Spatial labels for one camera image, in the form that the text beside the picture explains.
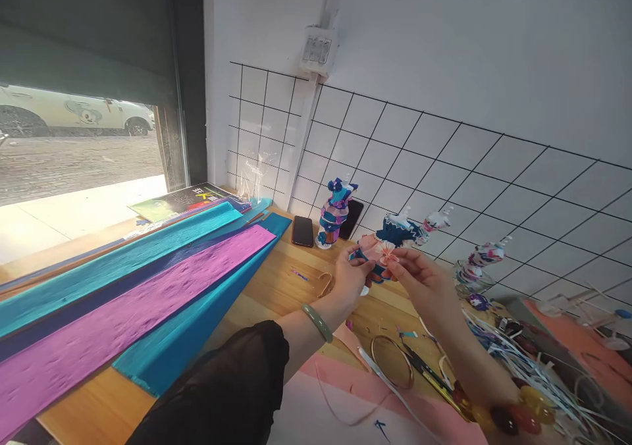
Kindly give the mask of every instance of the hand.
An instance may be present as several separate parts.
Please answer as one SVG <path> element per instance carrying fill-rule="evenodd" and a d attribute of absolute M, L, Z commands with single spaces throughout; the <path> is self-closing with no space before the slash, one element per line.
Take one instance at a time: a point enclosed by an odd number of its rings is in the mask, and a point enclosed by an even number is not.
<path fill-rule="evenodd" d="M 380 277 L 375 274 L 373 268 L 374 261 L 366 261 L 365 259 L 352 259 L 349 256 L 357 251 L 360 247 L 349 246 L 340 253 L 336 260 L 336 284 L 334 292 L 340 292 L 350 298 L 354 303 L 360 297 L 362 287 L 371 287 L 372 281 L 378 282 Z"/>
<path fill-rule="evenodd" d="M 389 261 L 382 275 L 400 281 L 431 333 L 441 336 L 455 328 L 460 331 L 465 321 L 454 282 L 446 271 L 416 249 L 398 248 L 393 254 L 399 262 Z"/>

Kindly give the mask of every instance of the wall outlet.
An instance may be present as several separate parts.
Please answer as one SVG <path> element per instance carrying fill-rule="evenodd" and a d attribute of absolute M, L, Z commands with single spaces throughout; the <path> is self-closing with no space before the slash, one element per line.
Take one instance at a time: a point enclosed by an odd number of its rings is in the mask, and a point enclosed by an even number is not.
<path fill-rule="evenodd" d="M 337 49 L 338 34 L 335 30 L 306 27 L 300 68 L 304 72 L 317 73 L 328 78 Z"/>

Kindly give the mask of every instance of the jade bangle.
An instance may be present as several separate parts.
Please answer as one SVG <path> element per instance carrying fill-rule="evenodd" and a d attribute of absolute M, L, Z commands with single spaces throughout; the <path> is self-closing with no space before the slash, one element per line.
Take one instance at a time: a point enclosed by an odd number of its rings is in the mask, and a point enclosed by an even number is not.
<path fill-rule="evenodd" d="M 308 305 L 306 303 L 302 305 L 302 309 L 307 314 L 307 316 L 314 322 L 314 325 L 316 325 L 316 328 L 318 328 L 318 331 L 321 333 L 321 335 L 323 335 L 323 338 L 325 338 L 325 341 L 327 343 L 331 343 L 334 340 L 334 336 L 331 334 L 331 330 L 329 330 L 329 327 L 323 321 L 323 319 L 318 314 L 318 312 L 316 312 L 316 310 L 314 310 L 311 307 L 311 305 Z"/>

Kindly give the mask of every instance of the cartoon decal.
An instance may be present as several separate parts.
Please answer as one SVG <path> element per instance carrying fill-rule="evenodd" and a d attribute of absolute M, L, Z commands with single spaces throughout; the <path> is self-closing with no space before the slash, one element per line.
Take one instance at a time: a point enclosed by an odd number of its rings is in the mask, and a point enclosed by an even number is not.
<path fill-rule="evenodd" d="M 79 116 L 81 122 L 85 124 L 99 124 L 99 121 L 103 119 L 103 115 L 96 109 L 86 109 L 74 101 L 66 101 L 65 106 L 71 113 Z"/>

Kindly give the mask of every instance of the pink paper bow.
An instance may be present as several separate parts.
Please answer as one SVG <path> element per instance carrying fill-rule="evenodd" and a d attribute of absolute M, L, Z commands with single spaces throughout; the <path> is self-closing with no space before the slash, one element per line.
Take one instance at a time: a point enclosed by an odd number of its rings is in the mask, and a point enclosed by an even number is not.
<path fill-rule="evenodd" d="M 393 254 L 394 249 L 395 245 L 389 241 L 382 241 L 378 244 L 375 248 L 375 252 L 382 255 L 382 257 L 380 257 L 380 263 L 386 265 L 387 261 L 398 262 L 398 257 Z"/>

